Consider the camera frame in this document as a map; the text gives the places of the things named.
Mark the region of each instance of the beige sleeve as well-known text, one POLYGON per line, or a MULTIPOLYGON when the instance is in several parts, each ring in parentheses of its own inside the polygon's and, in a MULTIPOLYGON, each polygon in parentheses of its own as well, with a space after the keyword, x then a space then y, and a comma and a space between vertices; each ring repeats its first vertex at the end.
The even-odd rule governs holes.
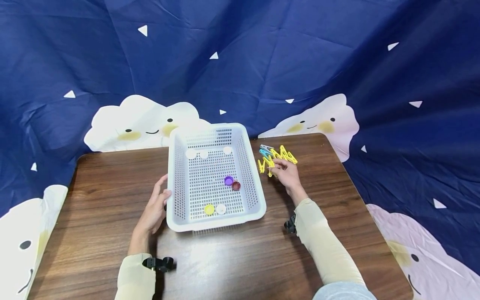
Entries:
POLYGON ((152 256, 140 253, 123 259, 115 300, 152 300, 155 294, 156 273, 142 265, 142 262, 149 257, 152 256))
POLYGON ((295 213, 297 236, 312 255, 324 285, 338 281, 365 285, 353 259, 330 229, 318 205, 305 199, 295 213))

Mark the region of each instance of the yellow clothespin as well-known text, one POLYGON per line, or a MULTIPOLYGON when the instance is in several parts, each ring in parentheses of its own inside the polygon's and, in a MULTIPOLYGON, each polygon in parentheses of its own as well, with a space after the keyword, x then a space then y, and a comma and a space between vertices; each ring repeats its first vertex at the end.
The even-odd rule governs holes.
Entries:
POLYGON ((285 150, 285 147, 283 145, 280 145, 280 155, 282 156, 283 159, 288 160, 288 153, 285 150))
POLYGON ((269 169, 268 169, 268 177, 272 177, 272 171, 270 170, 270 168, 275 167, 275 163, 273 162, 272 157, 271 157, 270 155, 268 156, 268 159, 266 159, 266 158, 264 157, 264 163, 267 163, 267 164, 268 164, 268 167, 269 167, 269 169))
POLYGON ((275 149, 270 149, 270 152, 272 153, 274 159, 282 158, 282 156, 277 151, 275 151, 275 149))
POLYGON ((295 156, 293 156, 293 154, 290 151, 287 152, 287 155, 288 155, 289 161, 291 161, 295 165, 298 163, 297 159, 295 158, 295 156))
POLYGON ((257 159, 257 162, 258 162, 258 169, 260 171, 260 173, 265 173, 265 157, 264 157, 264 163, 260 163, 260 160, 257 159))

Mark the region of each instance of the hand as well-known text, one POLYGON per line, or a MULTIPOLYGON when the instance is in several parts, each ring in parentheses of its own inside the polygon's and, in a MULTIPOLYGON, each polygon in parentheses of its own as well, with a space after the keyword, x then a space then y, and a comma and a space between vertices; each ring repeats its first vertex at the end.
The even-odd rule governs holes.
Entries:
POLYGON ((300 183, 297 166, 284 159, 274 159, 273 162, 275 167, 270 168, 270 171, 285 186, 295 206, 299 205, 308 195, 300 183))
POLYGON ((160 225, 162 225, 166 216, 163 207, 167 204, 167 199, 172 194, 169 190, 163 190, 163 192, 160 193, 161 185, 167 180, 167 178, 168 174, 162 176, 162 178, 160 178, 155 184, 152 196, 150 197, 150 200, 148 200, 147 206, 135 227, 136 231, 146 232, 151 235, 160 228, 160 225))

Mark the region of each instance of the yellow cheek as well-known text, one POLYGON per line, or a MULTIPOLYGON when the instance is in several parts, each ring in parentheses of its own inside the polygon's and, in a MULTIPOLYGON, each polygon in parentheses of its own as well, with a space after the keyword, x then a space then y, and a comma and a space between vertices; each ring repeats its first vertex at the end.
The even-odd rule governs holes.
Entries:
POLYGON ((392 251, 396 261, 401 267, 408 267, 412 264, 410 254, 408 253, 404 245, 399 244, 394 240, 388 240, 387 244, 390 247, 390 250, 392 251))
POLYGON ((138 140, 142 134, 138 131, 131 131, 131 132, 126 132, 122 133, 121 135, 118 136, 119 141, 136 141, 138 140))
POLYGON ((321 133, 332 133, 335 131, 332 122, 330 121, 325 121, 320 124, 318 124, 318 130, 320 130, 321 133))
POLYGON ((302 124, 295 124, 292 127, 288 128, 287 132, 288 133, 299 132, 302 129, 303 129, 302 124))
POLYGON ((178 127, 177 125, 169 123, 169 124, 163 126, 162 133, 163 133, 164 136, 169 137, 172 130, 174 130, 177 127, 178 127))

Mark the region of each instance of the fabric backdrop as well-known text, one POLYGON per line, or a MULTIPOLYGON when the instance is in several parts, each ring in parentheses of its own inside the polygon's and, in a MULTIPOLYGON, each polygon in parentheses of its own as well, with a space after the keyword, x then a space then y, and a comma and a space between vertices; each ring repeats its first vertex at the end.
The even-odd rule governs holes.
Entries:
POLYGON ((479 1, 0 0, 0 23, 1 299, 81 155, 192 122, 325 134, 415 299, 480 295, 479 1))

